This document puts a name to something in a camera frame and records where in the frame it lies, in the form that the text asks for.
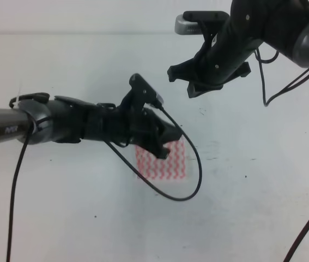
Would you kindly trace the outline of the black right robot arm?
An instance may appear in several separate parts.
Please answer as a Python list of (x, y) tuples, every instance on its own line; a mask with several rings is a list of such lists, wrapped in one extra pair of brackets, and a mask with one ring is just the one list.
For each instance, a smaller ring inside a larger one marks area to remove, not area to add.
[(204, 37), (196, 55), (168, 69), (171, 82), (188, 82), (190, 98), (220, 90), (246, 77), (247, 59), (268, 44), (302, 68), (309, 68), (309, 1), (233, 1), (224, 11), (186, 11), (175, 22), (175, 32)]

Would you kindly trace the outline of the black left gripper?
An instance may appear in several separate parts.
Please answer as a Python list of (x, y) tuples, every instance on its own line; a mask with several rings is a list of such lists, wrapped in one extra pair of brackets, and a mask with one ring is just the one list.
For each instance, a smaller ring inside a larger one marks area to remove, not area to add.
[(134, 112), (114, 104), (99, 103), (90, 108), (83, 128), (83, 139), (109, 141), (120, 147), (137, 145), (154, 155), (166, 159), (170, 150), (168, 142), (179, 141), (182, 131), (152, 110)]

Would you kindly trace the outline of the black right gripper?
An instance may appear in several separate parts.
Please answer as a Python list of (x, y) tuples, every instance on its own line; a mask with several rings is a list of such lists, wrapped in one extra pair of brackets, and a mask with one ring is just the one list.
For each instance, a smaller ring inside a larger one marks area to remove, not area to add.
[(167, 71), (169, 82), (189, 82), (189, 98), (197, 98), (235, 78), (237, 71), (262, 41), (260, 24), (201, 24), (205, 43), (203, 51), (181, 64), (172, 65)]

